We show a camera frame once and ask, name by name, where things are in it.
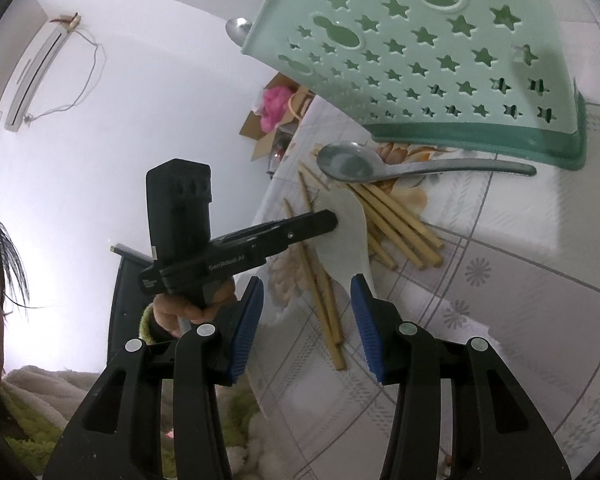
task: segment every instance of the chopstick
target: chopstick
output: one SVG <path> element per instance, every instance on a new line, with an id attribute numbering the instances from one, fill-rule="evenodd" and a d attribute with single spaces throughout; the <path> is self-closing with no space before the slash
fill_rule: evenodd
<path id="1" fill-rule="evenodd" d="M 290 218 L 295 216 L 293 210 L 291 209 L 291 204 L 289 204 L 289 201 L 286 198 L 283 200 L 283 203 L 285 205 L 287 216 L 289 216 Z M 336 370 L 346 370 L 347 364 L 344 361 L 344 357 L 342 356 L 342 351 L 340 350 L 340 347 L 336 345 L 333 339 L 333 334 L 331 333 L 329 319 L 327 317 L 327 312 L 324 303 L 322 302 L 322 296 L 320 294 L 320 291 L 318 290 L 318 285 L 315 281 L 315 275 L 311 267 L 311 260 L 309 259 L 308 250 L 304 242 L 298 242 L 298 247 L 300 249 L 299 253 L 300 262 L 302 264 L 302 271 L 304 272 L 306 280 L 309 283 L 311 294 L 314 297 L 315 313 L 318 316 L 318 320 L 320 320 L 320 325 L 322 327 L 322 333 L 324 335 L 324 341 L 327 345 L 327 350 L 331 355 L 331 360 L 333 361 L 333 365 L 335 366 Z"/>
<path id="2" fill-rule="evenodd" d="M 298 162 L 298 166 L 300 166 L 301 172 L 304 173 L 309 179 L 318 187 L 318 189 L 322 191 L 328 191 L 329 188 L 323 184 L 320 178 L 311 171 L 304 162 Z"/>
<path id="3" fill-rule="evenodd" d="M 302 192 L 304 204 L 306 205 L 309 211 L 314 212 L 314 206 L 311 203 L 311 198 L 309 197 L 309 190 L 307 189 L 306 182 L 304 181 L 304 176 L 300 171 L 298 171 L 298 180 L 300 181 L 300 190 Z M 322 296 L 326 303 L 327 315 L 329 317 L 329 326 L 331 327 L 331 334 L 333 335 L 334 342 L 336 343 L 336 345 L 338 345 L 344 343 L 344 336 L 342 335 L 340 316 L 336 307 L 336 297 L 333 293 L 333 283 L 331 283 L 331 278 L 328 276 L 327 271 L 324 269 L 320 262 L 318 262 L 317 268 L 318 283 L 320 284 L 320 288 L 322 289 Z"/>
<path id="4" fill-rule="evenodd" d="M 369 231 L 369 234 L 372 235 L 373 238 L 375 238 L 379 242 L 382 241 L 382 233 L 380 232 L 380 229 L 378 229 L 378 226 L 376 226 L 373 222 L 367 221 L 366 228 Z"/>
<path id="5" fill-rule="evenodd" d="M 382 244 L 374 238 L 371 233 L 367 234 L 369 247 L 373 249 L 376 255 L 379 258 L 379 262 L 383 264 L 387 269 L 395 270 L 398 267 L 398 264 L 395 263 L 395 260 L 391 257 L 391 255 L 387 252 L 387 250 L 382 247 Z"/>
<path id="6" fill-rule="evenodd" d="M 437 254 L 436 251 L 429 247 L 427 243 L 409 227 L 409 225 L 407 225 L 397 214 L 389 209 L 381 200 L 378 200 L 366 187 L 360 186 L 360 184 L 352 184 L 351 187 L 371 207 L 378 211 L 428 263 L 434 267 L 439 267 L 442 265 L 444 261 L 442 256 Z"/>
<path id="7" fill-rule="evenodd" d="M 416 231 L 420 236 L 422 236 L 425 240 L 430 242 L 435 248 L 441 249 L 445 246 L 445 243 L 438 238 L 429 228 L 427 228 L 413 213 L 405 209 L 400 203 L 398 203 L 395 199 L 385 193 L 378 186 L 373 186 L 372 184 L 363 184 L 366 190 L 373 193 L 373 195 L 381 200 L 389 209 L 391 209 L 395 214 L 397 214 L 402 220 L 407 222 L 414 231 Z"/>
<path id="8" fill-rule="evenodd" d="M 356 192 L 355 188 L 349 185 L 347 185 L 347 187 L 349 187 L 349 189 L 351 189 L 360 198 L 360 203 L 365 209 L 366 215 L 369 216 L 369 218 L 372 219 L 374 224 L 376 224 L 380 228 L 380 230 L 387 236 L 387 238 L 389 238 L 389 240 L 391 240 L 398 247 L 398 249 L 400 249 L 402 254 L 404 254 L 404 256 L 406 256 L 407 259 L 410 260 L 413 263 L 413 265 L 416 266 L 417 269 L 424 269 L 425 265 L 422 262 L 422 260 L 417 256 L 416 253 L 413 252 L 413 250 L 411 250 L 411 248 L 404 242 L 404 240 L 400 238 L 400 235 L 396 231 L 394 231 L 394 229 L 380 216 L 380 214 L 375 209 L 373 209 L 373 207 L 371 207 L 362 198 L 361 195 L 359 195 Z"/>

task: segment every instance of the green plastic basket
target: green plastic basket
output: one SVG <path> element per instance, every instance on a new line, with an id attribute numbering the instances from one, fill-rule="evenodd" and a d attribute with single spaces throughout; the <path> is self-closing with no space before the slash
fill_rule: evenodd
<path id="1" fill-rule="evenodd" d="M 242 52 L 378 141 L 584 165 L 586 111 L 549 0 L 265 0 Z"/>

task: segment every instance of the electrical wire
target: electrical wire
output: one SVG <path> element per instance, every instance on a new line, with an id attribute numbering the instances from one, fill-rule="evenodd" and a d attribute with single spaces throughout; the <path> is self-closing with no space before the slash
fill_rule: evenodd
<path id="1" fill-rule="evenodd" d="M 91 78 L 93 77 L 93 72 L 96 69 L 96 65 L 98 63 L 98 51 L 102 48 L 102 44 L 101 43 L 97 43 L 96 41 L 91 41 L 89 38 L 87 38 L 83 33 L 81 33 L 79 30 L 74 30 L 74 33 L 78 34 L 79 36 L 81 36 L 85 41 L 87 41 L 88 43 L 91 43 L 95 48 L 93 49 L 93 65 L 91 67 L 91 71 L 89 72 L 89 76 L 87 78 L 87 82 L 84 84 L 84 87 L 82 88 L 82 91 L 80 92 L 80 94 L 78 95 L 78 97 L 75 99 L 75 101 L 73 103 L 71 103 L 70 105 L 64 105 L 58 108 L 53 108 L 51 110 L 48 110 L 40 115 L 37 116 L 32 116 L 30 114 L 27 114 L 26 117 L 24 118 L 24 122 L 25 124 L 31 124 L 33 121 L 37 121 L 39 118 L 45 117 L 45 116 L 49 116 L 51 114 L 55 114 L 58 112 L 67 112 L 69 110 L 71 110 L 72 108 L 75 108 L 76 106 L 79 106 L 80 104 L 82 104 L 82 101 L 80 101 L 80 99 L 84 96 L 84 93 L 87 91 L 87 88 L 89 87 L 89 83 L 91 82 Z"/>

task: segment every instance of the patterned tablecloth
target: patterned tablecloth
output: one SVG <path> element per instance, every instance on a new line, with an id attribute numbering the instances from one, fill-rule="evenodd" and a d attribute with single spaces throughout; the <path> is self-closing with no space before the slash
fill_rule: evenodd
<path id="1" fill-rule="evenodd" d="M 422 219 L 446 241 L 444 265 L 418 271 L 387 244 L 398 269 L 373 262 L 372 273 L 378 296 L 395 303 L 404 319 L 439 338 L 465 343 L 479 335 L 494 345 L 575 478 L 600 451 L 600 4 L 553 1 L 570 70 L 588 103 L 586 166 L 569 172 L 536 164 L 533 178 L 427 177 L 416 198 Z M 310 152 L 339 139 L 373 144 L 362 127 L 316 98 L 256 222 L 284 218 L 285 197 L 305 212 L 298 162 L 318 172 Z M 294 251 L 258 275 L 268 293 L 248 373 L 289 477 L 378 478 L 397 387 L 380 387 L 369 372 L 347 294 L 336 286 L 348 365 L 336 372 Z M 441 461 L 451 447 L 448 383 L 443 395 Z"/>

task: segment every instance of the white ceramic spoon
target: white ceramic spoon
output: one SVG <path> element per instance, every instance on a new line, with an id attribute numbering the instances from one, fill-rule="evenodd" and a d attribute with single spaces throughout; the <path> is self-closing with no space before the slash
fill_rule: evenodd
<path id="1" fill-rule="evenodd" d="M 348 189 L 334 186 L 330 191 L 320 192 L 315 209 L 329 209 L 338 217 L 338 226 L 332 232 L 311 240 L 328 275 L 350 295 L 351 279 L 362 274 L 375 297 L 366 248 L 365 211 L 356 195 Z"/>

